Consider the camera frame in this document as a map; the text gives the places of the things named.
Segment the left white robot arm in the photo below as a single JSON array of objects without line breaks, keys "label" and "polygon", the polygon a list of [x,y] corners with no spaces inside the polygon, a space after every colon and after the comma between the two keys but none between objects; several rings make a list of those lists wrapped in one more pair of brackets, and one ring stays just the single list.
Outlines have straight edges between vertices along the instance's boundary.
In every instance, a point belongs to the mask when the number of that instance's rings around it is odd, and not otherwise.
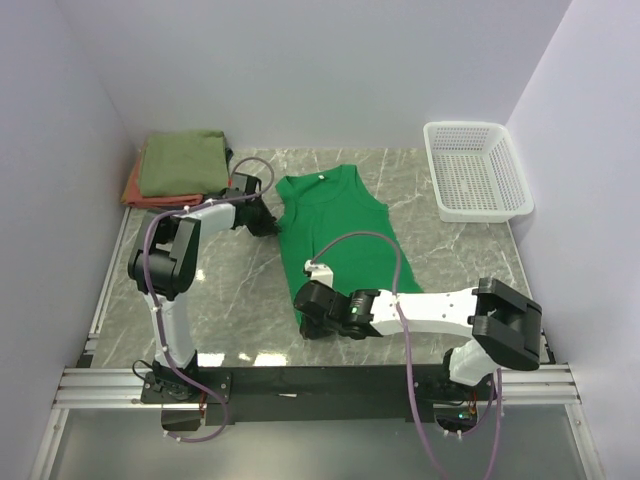
[{"label": "left white robot arm", "polygon": [[254,237],[279,232],[275,217],[262,199],[262,181],[233,173],[220,195],[197,206],[150,210],[132,248],[127,273],[149,308],[156,352],[154,365],[172,369],[164,389],[176,401],[193,399],[200,388],[197,350],[187,319],[187,291],[195,280],[202,240],[222,231],[245,227]]}]

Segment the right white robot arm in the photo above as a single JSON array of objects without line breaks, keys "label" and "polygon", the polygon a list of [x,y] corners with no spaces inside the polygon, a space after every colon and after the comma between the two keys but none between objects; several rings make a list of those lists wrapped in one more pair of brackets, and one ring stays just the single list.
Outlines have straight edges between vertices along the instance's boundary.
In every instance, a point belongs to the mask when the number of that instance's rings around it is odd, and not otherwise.
[{"label": "right white robot arm", "polygon": [[312,280],[298,291],[294,307],[307,323],[354,340],[404,332],[464,338],[438,377],[452,399],[499,368],[535,371],[541,363],[541,306],[495,278],[448,293],[373,289],[348,296]]}]

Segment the bright green tank top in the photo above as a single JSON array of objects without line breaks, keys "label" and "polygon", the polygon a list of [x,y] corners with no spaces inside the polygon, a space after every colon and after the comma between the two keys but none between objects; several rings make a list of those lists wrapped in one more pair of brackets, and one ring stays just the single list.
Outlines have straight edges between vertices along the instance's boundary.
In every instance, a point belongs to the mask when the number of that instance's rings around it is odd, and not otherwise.
[{"label": "bright green tank top", "polygon": [[369,193],[355,165],[286,176],[276,190],[284,205],[278,239],[292,297],[308,281],[305,262],[335,239],[356,231],[363,234],[339,242],[320,258],[334,273],[333,288],[344,295],[392,288],[395,251],[371,235],[375,232],[398,241],[389,208]]}]

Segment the olive green graphic tank top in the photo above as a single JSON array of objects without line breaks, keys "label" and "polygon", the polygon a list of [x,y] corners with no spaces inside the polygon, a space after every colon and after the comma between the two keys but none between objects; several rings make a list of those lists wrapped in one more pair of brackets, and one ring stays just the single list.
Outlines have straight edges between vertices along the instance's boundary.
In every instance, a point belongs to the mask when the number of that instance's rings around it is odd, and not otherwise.
[{"label": "olive green graphic tank top", "polygon": [[222,131],[155,132],[147,137],[138,176],[144,197],[219,193],[228,181],[227,142]]}]

